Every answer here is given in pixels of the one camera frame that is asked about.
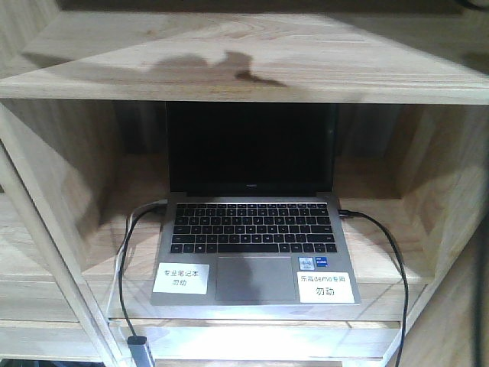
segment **silver laptop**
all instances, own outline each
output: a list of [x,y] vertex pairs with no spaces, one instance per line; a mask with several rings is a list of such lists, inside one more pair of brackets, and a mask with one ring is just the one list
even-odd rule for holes
[[331,193],[337,106],[169,102],[151,304],[358,304]]

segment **keyboard deck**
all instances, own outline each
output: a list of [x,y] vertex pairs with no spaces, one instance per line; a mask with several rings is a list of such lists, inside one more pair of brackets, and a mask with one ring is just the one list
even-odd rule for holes
[[337,252],[324,203],[179,203],[170,252]]

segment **paper sign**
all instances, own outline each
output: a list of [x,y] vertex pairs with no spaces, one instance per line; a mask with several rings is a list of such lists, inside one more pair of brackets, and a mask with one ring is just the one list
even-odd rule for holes
[[153,292],[206,294],[209,265],[161,262]]
[[298,271],[300,302],[305,304],[353,304],[348,273]]

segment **shelf compartment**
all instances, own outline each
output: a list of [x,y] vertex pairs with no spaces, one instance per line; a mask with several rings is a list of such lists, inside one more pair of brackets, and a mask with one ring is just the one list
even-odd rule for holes
[[[164,169],[166,160],[163,156],[126,155],[120,167],[101,216],[99,231],[91,238],[91,250],[83,272],[103,310],[107,307],[110,293],[115,253],[124,236],[125,217],[138,205],[166,197],[168,191],[167,172]],[[348,179],[339,178],[346,172]],[[336,176],[339,182],[344,182],[338,189],[343,207],[370,213],[384,222],[397,237],[411,283],[411,301],[414,302],[433,275],[417,241],[416,232],[410,228],[402,202],[383,161],[339,159]],[[378,198],[374,191],[361,191],[366,181],[365,176],[376,177],[376,184],[387,187],[387,191],[378,191]],[[342,194],[346,195],[348,192],[368,198],[342,198]],[[145,216],[131,238],[131,257],[125,271],[125,295],[126,307],[133,317],[181,317],[189,311],[184,307],[153,307],[149,303],[161,220],[160,216]],[[367,221],[355,219],[353,222],[343,222],[343,228],[360,287],[362,305],[316,305],[307,307],[307,310],[303,307],[276,307],[273,310],[249,307],[246,312],[233,307],[204,307],[206,311],[202,315],[208,315],[208,318],[321,320],[327,314],[330,320],[399,320],[403,306],[403,286],[400,284],[399,272],[387,240]],[[106,316],[122,317],[116,302]]]
[[462,16],[61,11],[0,71],[0,97],[487,104]]

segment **laptop screen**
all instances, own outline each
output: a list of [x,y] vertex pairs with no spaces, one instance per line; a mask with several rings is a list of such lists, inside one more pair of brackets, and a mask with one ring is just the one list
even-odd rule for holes
[[331,191],[336,106],[168,102],[170,189],[199,196]]

